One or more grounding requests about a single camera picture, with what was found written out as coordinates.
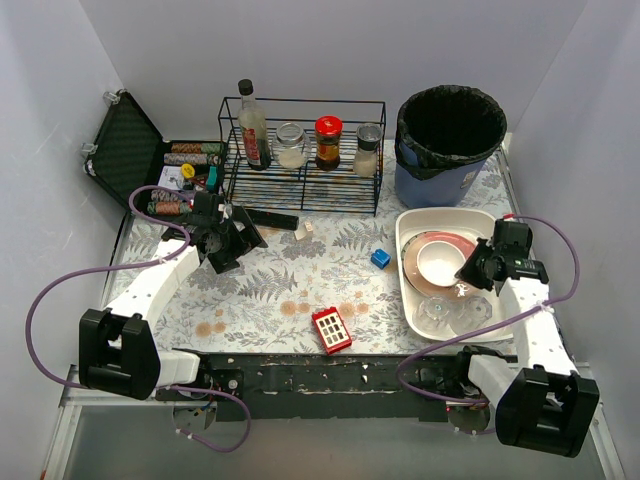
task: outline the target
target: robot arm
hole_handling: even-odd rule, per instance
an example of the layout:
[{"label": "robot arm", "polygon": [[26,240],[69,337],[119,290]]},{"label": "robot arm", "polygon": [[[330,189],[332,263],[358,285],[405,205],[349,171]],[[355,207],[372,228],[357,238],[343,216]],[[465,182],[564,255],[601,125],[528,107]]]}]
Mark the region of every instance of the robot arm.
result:
[{"label": "robot arm", "polygon": [[[241,207],[218,195],[198,192],[192,213],[183,222],[191,243],[174,259],[143,270],[127,290],[103,311],[87,310],[80,320],[80,383],[137,399],[154,388],[196,380],[199,357],[180,350],[158,350],[152,332],[180,284],[202,262],[220,274],[239,266],[237,258],[254,247],[266,247]],[[239,231],[234,222],[244,225]],[[164,258],[184,239],[167,230],[154,259]]]},{"label": "robot arm", "polygon": [[[480,288],[495,285],[507,318],[549,299],[544,265],[528,259],[532,240],[526,224],[498,220],[491,245],[479,241],[459,272]],[[501,443],[574,457],[597,407],[598,387],[578,375],[553,309],[543,307],[511,328],[519,369],[495,352],[466,347],[467,379],[494,405]]]}]

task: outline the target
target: red toy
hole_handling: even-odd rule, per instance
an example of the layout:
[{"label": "red toy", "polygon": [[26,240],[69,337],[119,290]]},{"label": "red toy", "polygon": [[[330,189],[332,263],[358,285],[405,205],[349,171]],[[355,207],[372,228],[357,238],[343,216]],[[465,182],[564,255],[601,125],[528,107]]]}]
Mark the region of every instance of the red toy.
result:
[{"label": "red toy", "polygon": [[313,324],[318,329],[327,354],[339,352],[351,346],[351,337],[344,326],[342,318],[335,307],[322,310],[311,315]]}]

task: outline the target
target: floral tablecloth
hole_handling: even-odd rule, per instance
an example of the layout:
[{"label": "floral tablecloth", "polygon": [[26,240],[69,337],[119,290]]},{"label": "floral tablecloth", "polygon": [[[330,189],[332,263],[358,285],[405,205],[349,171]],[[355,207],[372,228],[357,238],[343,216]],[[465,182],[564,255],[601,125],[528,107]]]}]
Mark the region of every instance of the floral tablecloth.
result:
[{"label": "floral tablecloth", "polygon": [[[385,144],[384,181],[378,214],[300,212],[314,234],[297,242],[293,232],[259,227],[269,244],[240,258],[241,267],[216,275],[206,262],[180,287],[156,325],[161,348],[203,352],[322,353],[311,323],[314,311],[335,306],[353,345],[343,353],[407,354],[429,344],[409,328],[402,308],[395,258],[395,222],[406,207],[394,193],[393,143]],[[489,159],[461,207],[495,217],[511,211],[497,157]],[[151,258],[162,227],[136,219],[123,263]],[[387,268],[370,261],[381,248],[392,253]],[[118,272],[110,297],[124,291],[138,272]],[[514,353],[512,342],[486,344]],[[459,347],[438,353],[453,353]]]}]

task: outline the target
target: pink plate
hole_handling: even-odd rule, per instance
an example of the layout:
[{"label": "pink plate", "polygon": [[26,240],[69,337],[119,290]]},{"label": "pink plate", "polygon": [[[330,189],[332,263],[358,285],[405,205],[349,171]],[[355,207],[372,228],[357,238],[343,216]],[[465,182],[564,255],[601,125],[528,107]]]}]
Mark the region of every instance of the pink plate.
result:
[{"label": "pink plate", "polygon": [[403,249],[405,251],[403,259],[404,274],[407,277],[407,280],[409,280],[409,283],[413,288],[423,295],[445,295],[449,298],[455,299],[460,296],[459,292],[462,287],[464,290],[464,296],[468,296],[473,287],[466,283],[458,282],[451,287],[439,287],[428,282],[422,275],[420,275],[418,270],[418,252],[420,252],[420,249],[424,245],[435,241],[447,242],[453,245],[462,252],[465,259],[468,259],[475,249],[473,242],[460,235],[456,235],[455,233],[426,232],[418,235],[409,240]]}]

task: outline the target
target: blue trash bin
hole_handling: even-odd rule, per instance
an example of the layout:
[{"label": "blue trash bin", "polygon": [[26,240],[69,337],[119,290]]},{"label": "blue trash bin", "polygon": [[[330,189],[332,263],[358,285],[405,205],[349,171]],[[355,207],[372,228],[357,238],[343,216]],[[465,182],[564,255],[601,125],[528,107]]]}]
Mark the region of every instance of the blue trash bin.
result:
[{"label": "blue trash bin", "polygon": [[498,103],[476,88],[441,85],[413,95],[398,112],[398,198],[409,208],[457,205],[506,131]]}]

